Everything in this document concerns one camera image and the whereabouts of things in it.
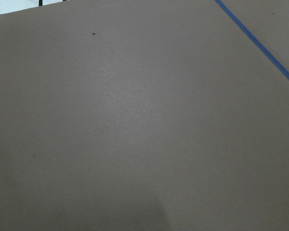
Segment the brown paper table mat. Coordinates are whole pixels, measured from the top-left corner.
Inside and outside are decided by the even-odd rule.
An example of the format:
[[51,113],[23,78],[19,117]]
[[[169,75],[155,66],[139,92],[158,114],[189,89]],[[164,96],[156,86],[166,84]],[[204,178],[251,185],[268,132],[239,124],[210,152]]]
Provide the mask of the brown paper table mat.
[[0,14],[0,231],[289,231],[289,80],[213,0]]

